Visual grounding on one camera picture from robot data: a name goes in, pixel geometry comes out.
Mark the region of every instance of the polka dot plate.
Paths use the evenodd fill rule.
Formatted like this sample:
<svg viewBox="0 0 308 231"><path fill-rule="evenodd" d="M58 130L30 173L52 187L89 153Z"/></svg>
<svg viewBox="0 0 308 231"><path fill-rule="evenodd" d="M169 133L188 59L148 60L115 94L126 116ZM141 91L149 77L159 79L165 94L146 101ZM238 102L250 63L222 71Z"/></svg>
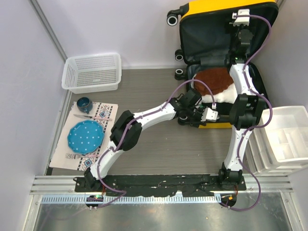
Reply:
<svg viewBox="0 0 308 231"><path fill-rule="evenodd" d="M104 131L102 126L93 120L77 123L67 136L68 146L75 152L85 155L94 152L102 143Z"/></svg>

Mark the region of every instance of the suitcase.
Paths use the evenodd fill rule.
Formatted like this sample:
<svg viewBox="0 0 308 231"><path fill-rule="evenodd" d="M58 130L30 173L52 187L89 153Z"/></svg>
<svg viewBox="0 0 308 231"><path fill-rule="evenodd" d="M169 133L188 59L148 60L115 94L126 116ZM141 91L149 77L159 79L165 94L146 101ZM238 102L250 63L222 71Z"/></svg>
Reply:
<svg viewBox="0 0 308 231"><path fill-rule="evenodd" d="M273 25L277 15L278 6L275 0L198 0L171 10L167 14L167 24L175 26L180 16L180 48L175 51L177 61L184 60L186 70L175 71L176 80L189 80L199 71L215 67L230 67L228 56L231 49L231 40L234 37L235 27L232 22L232 13L240 9L249 9L251 15L265 17ZM250 19L254 37L251 41L249 58L262 45L269 29L265 22L259 19ZM250 63L249 73L255 88L266 97L266 90L257 67ZM220 115L229 115L233 104L217 103ZM181 121L180 124L189 124L198 128L231 128L230 123L218 120L215 123L192 124Z"/></svg>

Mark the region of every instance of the blue mug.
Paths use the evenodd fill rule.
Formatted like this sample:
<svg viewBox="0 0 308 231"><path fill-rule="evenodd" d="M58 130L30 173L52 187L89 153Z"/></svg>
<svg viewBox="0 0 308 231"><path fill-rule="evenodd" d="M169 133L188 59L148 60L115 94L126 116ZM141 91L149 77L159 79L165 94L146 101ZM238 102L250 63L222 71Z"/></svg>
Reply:
<svg viewBox="0 0 308 231"><path fill-rule="evenodd" d="M89 98L82 97L77 101L77 107L80 111L89 114L93 108L93 103Z"/></svg>

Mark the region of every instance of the suitcase lid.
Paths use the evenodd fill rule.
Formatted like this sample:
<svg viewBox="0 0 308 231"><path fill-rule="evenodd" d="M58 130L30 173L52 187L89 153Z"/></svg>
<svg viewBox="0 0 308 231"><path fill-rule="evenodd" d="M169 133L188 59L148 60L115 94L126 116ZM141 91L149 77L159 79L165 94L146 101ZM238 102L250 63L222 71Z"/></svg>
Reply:
<svg viewBox="0 0 308 231"><path fill-rule="evenodd" d="M180 42L186 64L225 66L231 43L230 30L237 28L230 24L234 21L232 13L239 9L250 9L251 15L262 16L271 25L278 15L275 0L200 0L184 7L186 13L180 20ZM253 29L254 37L247 57L260 48L269 32L266 23L260 19L250 18L249 27Z"/></svg>

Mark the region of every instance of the yellow trim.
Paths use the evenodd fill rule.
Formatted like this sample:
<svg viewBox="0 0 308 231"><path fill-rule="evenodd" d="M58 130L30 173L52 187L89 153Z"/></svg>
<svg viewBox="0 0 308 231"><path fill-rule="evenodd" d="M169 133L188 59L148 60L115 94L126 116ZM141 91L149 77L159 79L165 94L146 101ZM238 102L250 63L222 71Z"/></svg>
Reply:
<svg viewBox="0 0 308 231"><path fill-rule="evenodd" d="M232 128L230 123L211 123L206 126L200 125L199 128Z"/></svg>
<svg viewBox="0 0 308 231"><path fill-rule="evenodd" d="M182 16L181 20L188 15L219 11L230 8L237 8L260 3L275 3L275 0L198 0L189 2L188 12Z"/></svg>

